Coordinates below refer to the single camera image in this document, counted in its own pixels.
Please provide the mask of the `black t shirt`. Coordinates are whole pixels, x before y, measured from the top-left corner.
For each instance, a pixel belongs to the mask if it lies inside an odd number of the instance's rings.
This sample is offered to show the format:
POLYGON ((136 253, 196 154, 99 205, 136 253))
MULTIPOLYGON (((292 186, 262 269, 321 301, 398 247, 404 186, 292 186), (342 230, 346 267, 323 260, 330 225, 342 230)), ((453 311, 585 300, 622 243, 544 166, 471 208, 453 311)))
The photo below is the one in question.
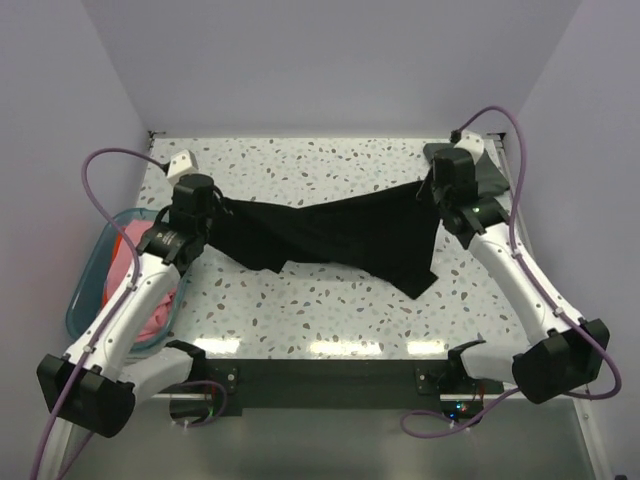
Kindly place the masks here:
POLYGON ((250 270, 336 263, 411 299, 437 280, 432 259, 440 217, 421 182, 303 208, 232 199, 225 205, 209 243, 250 270))

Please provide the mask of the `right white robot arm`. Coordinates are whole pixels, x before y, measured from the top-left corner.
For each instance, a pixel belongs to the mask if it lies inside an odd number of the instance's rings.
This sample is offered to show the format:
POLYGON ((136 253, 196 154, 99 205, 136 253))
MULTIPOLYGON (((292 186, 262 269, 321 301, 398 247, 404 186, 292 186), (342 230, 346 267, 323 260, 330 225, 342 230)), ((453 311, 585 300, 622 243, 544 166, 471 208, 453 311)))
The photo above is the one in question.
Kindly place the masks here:
POLYGON ((476 165, 481 155, 459 146, 437 150, 429 183, 444 228, 491 275, 520 320, 524 350, 474 341, 454 348, 445 369, 448 386, 469 392, 480 380, 511 383, 541 404, 594 381, 610 333, 562 298, 511 229, 494 197, 481 197, 476 165))

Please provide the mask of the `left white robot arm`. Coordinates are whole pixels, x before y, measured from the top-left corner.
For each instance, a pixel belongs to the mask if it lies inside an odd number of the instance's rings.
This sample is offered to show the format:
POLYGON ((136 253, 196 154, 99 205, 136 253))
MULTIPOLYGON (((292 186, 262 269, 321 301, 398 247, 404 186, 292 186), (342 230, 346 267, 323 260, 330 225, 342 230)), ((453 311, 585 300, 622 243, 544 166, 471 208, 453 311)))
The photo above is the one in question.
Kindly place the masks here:
POLYGON ((203 253, 218 192, 209 176, 183 176, 88 331, 62 357, 46 355, 40 362, 36 374, 52 418, 111 438, 145 400, 174 385, 185 392, 205 385, 206 354, 183 341, 135 365, 125 361, 160 301, 203 253))

